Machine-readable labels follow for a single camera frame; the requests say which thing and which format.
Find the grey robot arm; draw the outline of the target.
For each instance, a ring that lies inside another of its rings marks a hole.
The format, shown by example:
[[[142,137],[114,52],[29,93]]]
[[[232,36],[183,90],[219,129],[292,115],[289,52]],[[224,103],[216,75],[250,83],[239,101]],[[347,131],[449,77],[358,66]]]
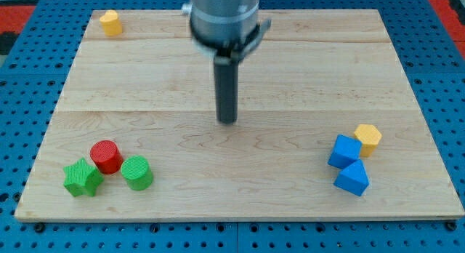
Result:
[[[238,67],[261,43],[271,20],[258,21],[259,0],[190,0],[182,5],[197,48],[212,59],[217,121],[238,118]]]

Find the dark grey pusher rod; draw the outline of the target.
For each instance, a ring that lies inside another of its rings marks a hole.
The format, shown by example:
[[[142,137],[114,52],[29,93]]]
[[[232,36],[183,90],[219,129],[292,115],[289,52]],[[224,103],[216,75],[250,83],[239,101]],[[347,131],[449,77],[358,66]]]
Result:
[[[233,124],[238,117],[238,64],[221,56],[213,64],[217,121]]]

